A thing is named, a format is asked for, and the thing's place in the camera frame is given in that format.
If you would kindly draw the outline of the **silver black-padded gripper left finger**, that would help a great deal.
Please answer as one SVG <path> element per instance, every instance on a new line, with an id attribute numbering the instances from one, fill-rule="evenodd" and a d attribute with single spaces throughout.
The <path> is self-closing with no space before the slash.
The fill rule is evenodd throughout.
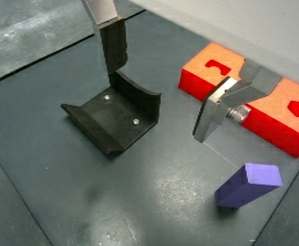
<path id="1" fill-rule="evenodd" d="M 81 0 L 93 32 L 98 36 L 108 73 L 116 72 L 126 63 L 124 19 L 116 13 L 113 0 Z"/>

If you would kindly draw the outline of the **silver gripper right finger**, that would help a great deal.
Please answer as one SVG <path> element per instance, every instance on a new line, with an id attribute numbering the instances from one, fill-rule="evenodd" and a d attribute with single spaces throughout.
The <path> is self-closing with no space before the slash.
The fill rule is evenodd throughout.
<path id="1" fill-rule="evenodd" d="M 225 77 L 206 96 L 197 114 L 192 135 L 202 142 L 224 118 L 241 122 L 249 110 L 245 103 L 271 94 L 281 76 L 255 61 L 244 59 L 240 80 Z"/>

